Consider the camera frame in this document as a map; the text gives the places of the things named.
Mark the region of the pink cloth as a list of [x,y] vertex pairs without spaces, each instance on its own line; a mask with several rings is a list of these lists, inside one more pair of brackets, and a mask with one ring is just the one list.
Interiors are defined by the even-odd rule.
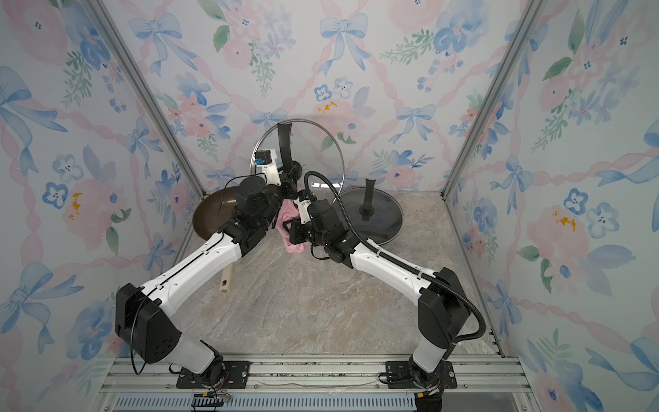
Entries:
[[296,208],[293,200],[286,199],[279,211],[276,222],[276,229],[281,235],[285,250],[289,253],[303,253],[309,248],[309,243],[294,244],[291,242],[290,228],[292,221],[300,217],[300,212]]

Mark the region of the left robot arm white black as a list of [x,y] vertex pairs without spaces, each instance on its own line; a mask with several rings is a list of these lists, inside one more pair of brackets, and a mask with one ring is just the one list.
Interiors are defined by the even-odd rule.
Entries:
[[168,362],[192,379],[216,388],[225,379],[222,355],[183,334],[173,315],[202,286],[251,252],[274,228],[283,202],[294,199],[302,167],[297,161],[262,165],[235,189],[236,206],[201,247],[142,286],[126,284],[116,297],[115,332],[130,346],[130,356],[146,364]]

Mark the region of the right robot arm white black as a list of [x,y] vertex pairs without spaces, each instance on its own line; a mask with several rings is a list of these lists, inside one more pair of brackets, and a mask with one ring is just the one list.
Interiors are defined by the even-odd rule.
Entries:
[[299,209],[298,217],[282,223],[292,244],[321,247],[327,259],[374,276],[415,303],[421,340],[408,362],[409,380],[424,389],[437,386],[454,347],[485,331],[456,273],[431,271],[387,252],[356,229],[340,204],[305,201]]

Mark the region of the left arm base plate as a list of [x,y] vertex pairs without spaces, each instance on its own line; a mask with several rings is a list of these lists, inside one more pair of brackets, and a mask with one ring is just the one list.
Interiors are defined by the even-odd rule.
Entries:
[[245,389],[252,363],[248,360],[225,360],[212,364],[209,372],[194,374],[182,368],[178,373],[177,389]]

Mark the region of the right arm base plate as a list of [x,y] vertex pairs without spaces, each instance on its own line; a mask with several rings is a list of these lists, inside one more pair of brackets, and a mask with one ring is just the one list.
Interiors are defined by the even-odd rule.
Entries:
[[389,389],[432,391],[458,388],[453,365],[447,360],[441,360],[431,373],[425,372],[411,360],[405,362],[389,360],[384,367],[385,370],[379,374],[378,379]]

